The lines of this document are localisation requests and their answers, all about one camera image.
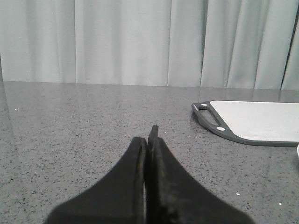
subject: countertop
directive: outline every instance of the countertop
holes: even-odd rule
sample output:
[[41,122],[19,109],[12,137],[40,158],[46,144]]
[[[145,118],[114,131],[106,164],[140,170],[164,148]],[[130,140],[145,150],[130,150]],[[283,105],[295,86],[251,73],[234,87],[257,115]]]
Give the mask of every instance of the countertop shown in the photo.
[[207,131],[191,104],[217,99],[299,102],[299,91],[0,82],[0,223],[42,223],[154,124],[213,194],[256,223],[299,223],[296,148],[243,145]]

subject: curtain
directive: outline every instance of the curtain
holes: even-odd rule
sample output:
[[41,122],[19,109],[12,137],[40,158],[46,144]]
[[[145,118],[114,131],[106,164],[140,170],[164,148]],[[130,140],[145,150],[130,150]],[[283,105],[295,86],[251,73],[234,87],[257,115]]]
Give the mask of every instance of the curtain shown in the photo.
[[0,0],[3,81],[299,90],[298,0]]

